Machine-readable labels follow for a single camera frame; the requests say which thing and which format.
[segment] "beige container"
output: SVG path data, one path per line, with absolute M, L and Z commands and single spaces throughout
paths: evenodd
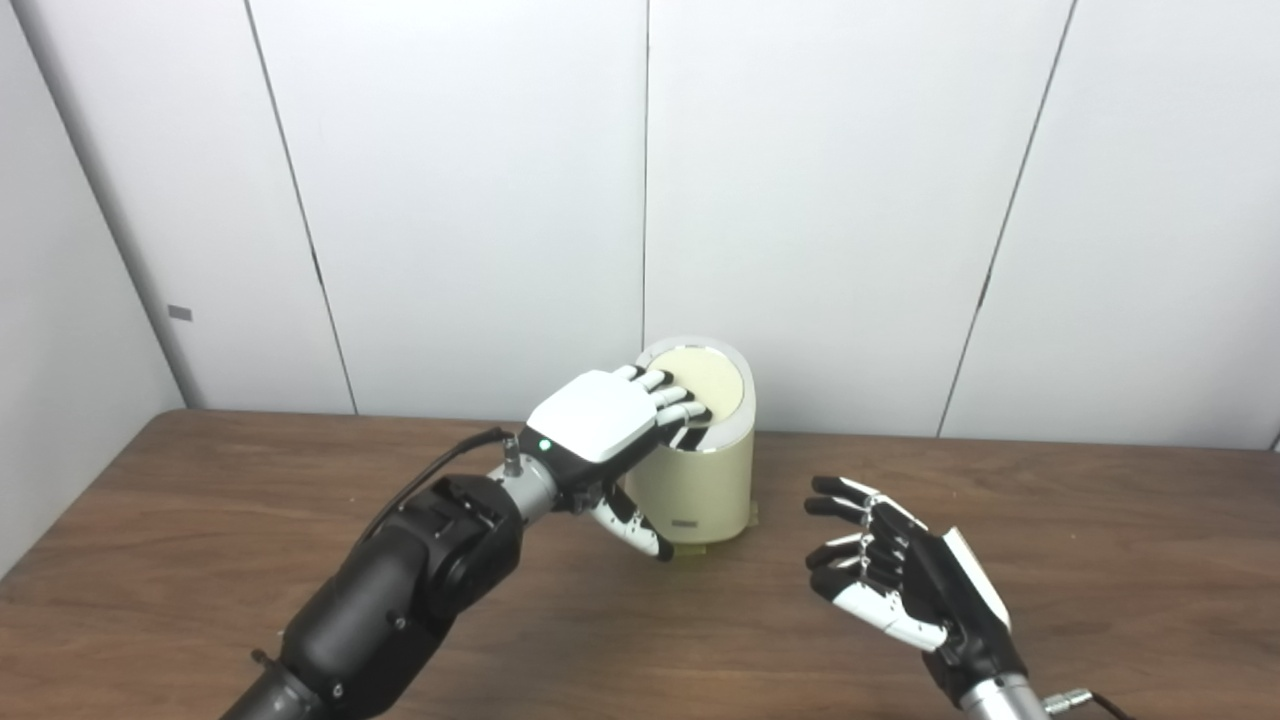
M 649 346 L 637 365 L 667 370 L 712 411 L 707 424 L 680 430 L 627 480 L 630 495 L 654 528 L 676 543 L 732 538 L 751 519 L 755 383 L 742 355 L 703 337 Z

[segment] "wooden table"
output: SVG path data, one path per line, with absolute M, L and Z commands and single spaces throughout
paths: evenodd
M 384 500 L 483 427 L 157 418 L 0 583 L 0 716 L 219 716 Z M 915 652 L 809 592 L 801 559 L 846 532 L 804 515 L 815 473 L 960 525 L 1042 693 L 1280 717 L 1274 454 L 773 433 L 759 527 L 705 556 L 662 565 L 585 518 L 534 527 L 388 717 L 955 717 Z

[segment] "cable connector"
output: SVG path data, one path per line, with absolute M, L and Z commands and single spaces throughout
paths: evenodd
M 508 478 L 518 478 L 525 466 L 520 461 L 520 442 L 515 437 L 502 441 L 502 474 Z
M 1079 707 L 1085 702 L 1089 702 L 1091 700 L 1093 700 L 1093 693 L 1084 688 L 1075 688 L 1074 691 L 1066 691 L 1065 693 L 1051 694 L 1041 702 L 1044 706 L 1044 712 L 1050 715 L 1061 715 L 1073 707 Z

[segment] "white wall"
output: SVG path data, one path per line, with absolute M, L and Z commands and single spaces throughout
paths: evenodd
M 17 6 L 189 400 L 351 413 L 243 4 Z
M 1266 448 L 1280 5 L 1080 0 L 943 434 Z
M 645 3 L 252 3 L 361 413 L 639 354 Z
M 645 337 L 760 424 L 938 429 L 1069 3 L 654 0 Z
M 8 3 L 0 3 L 0 575 L 180 405 Z
M 928 436 L 1069 0 L 251 5 L 361 411 L 694 332 L 765 428 Z M 244 4 L 18 9 L 193 400 L 351 411 Z M 1276 13 L 1079 1 L 943 434 L 1280 430 Z

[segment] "black cable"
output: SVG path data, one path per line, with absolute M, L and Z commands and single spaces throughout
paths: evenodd
M 430 465 L 428 465 L 425 470 L 419 473 L 416 478 L 410 480 L 407 486 L 401 488 L 401 491 L 397 492 L 394 497 L 392 497 L 390 502 L 388 502 L 381 510 L 379 510 L 378 515 L 374 515 L 374 519 L 369 523 L 369 527 L 365 528 L 365 532 L 360 533 L 360 538 L 356 541 L 353 548 L 360 547 L 362 542 L 374 537 L 374 533 L 378 532 L 378 528 L 383 527 L 383 523 L 387 521 L 387 518 L 389 518 L 392 512 L 394 512 L 401 505 L 403 505 L 404 501 L 408 500 L 410 496 L 412 496 L 417 491 L 417 488 L 422 487 L 422 484 L 426 483 L 426 480 L 431 479 L 431 475 L 440 471 L 440 468 L 444 468 L 451 461 L 453 461 L 454 457 L 471 452 L 472 450 L 483 447 L 485 445 L 502 442 L 509 437 L 515 436 L 502 428 L 489 428 L 483 433 L 476 433 L 466 438 L 465 441 L 460 442 L 458 445 L 454 445 L 452 448 L 445 451 L 444 455 L 436 457 Z
M 1110 712 L 1111 715 L 1114 715 L 1116 717 L 1116 720 L 1137 720 L 1137 717 L 1134 717 L 1133 715 L 1129 715 L 1124 710 L 1120 710 L 1120 707 L 1116 706 L 1116 703 L 1114 703 L 1110 700 L 1100 696 L 1098 693 L 1093 693 L 1093 702 L 1101 705 L 1102 708 L 1106 710 L 1107 712 Z

